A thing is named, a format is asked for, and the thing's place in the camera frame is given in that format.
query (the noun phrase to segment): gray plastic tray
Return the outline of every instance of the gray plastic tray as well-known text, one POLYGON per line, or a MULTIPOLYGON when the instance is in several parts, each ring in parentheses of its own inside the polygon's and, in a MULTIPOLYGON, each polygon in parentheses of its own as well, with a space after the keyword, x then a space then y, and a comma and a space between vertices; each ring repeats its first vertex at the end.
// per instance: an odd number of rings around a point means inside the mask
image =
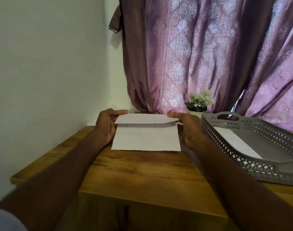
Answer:
POLYGON ((293 134, 264 120, 232 112, 203 113, 202 128, 221 150, 256 180, 293 185, 293 134), (217 119, 234 115, 239 119, 217 119), (263 159, 235 150, 213 127, 231 129, 263 159))

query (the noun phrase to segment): forearm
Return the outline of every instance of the forearm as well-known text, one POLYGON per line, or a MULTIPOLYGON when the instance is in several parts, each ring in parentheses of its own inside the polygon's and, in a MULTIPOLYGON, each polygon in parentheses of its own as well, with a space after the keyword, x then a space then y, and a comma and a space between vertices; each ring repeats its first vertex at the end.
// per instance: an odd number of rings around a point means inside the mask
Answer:
POLYGON ((18 186, 0 209, 16 215, 29 230, 51 230, 102 147, 101 134, 92 131, 55 164, 18 186))
POLYGON ((293 207, 255 181, 207 136, 194 152, 241 230, 293 230, 293 207))

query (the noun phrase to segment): table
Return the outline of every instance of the table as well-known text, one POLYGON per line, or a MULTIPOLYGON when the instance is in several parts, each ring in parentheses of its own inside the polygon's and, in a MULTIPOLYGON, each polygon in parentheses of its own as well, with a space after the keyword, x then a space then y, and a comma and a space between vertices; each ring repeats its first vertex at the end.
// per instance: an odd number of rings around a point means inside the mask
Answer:
MULTIPOLYGON (((56 162, 85 127, 11 178, 19 184, 56 162)), ((263 183, 293 206, 293 186, 263 183)), ((105 147, 57 230, 237 230, 201 171, 183 152, 105 147)))

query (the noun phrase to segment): sheet of paper in tray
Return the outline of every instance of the sheet of paper in tray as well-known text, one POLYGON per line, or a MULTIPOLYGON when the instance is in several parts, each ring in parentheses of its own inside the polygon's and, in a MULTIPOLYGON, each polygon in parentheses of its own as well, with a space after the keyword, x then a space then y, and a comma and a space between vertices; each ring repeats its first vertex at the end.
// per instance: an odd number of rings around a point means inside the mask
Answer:
POLYGON ((238 137, 230 129, 220 128, 220 127, 214 127, 214 128, 237 151, 251 157, 262 159, 262 157, 260 157, 258 153, 256 153, 247 143, 245 143, 240 137, 238 137))
POLYGON ((180 151, 176 120, 162 114, 121 115, 111 149, 180 151))

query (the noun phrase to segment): potted plant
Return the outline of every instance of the potted plant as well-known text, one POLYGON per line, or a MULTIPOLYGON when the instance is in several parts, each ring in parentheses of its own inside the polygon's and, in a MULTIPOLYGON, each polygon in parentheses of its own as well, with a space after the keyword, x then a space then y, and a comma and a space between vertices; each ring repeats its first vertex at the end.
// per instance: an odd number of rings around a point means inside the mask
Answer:
POLYGON ((201 93, 190 93, 190 102, 185 102, 190 114, 196 115, 202 118, 202 113, 207 110, 207 106, 211 106, 215 103, 213 98, 213 92, 211 90, 203 90, 201 93))

